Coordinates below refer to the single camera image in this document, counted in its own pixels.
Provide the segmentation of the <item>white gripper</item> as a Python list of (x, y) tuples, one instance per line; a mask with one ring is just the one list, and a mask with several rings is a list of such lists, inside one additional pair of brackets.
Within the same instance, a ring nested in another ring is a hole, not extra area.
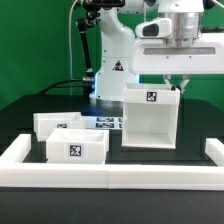
[(131, 49), (129, 68), (134, 74), (163, 75), (171, 88), (171, 75), (181, 75), (184, 94), (190, 75), (224, 74), (224, 33), (205, 33), (191, 47), (167, 47), (161, 39), (138, 38)]

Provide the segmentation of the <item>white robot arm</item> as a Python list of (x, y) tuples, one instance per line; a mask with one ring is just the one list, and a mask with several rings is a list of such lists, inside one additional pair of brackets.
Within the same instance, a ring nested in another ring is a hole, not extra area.
[(104, 6), (97, 20), (101, 68), (90, 100), (118, 107), (124, 86), (141, 75), (224, 74), (224, 33), (202, 31), (205, 0), (126, 0)]

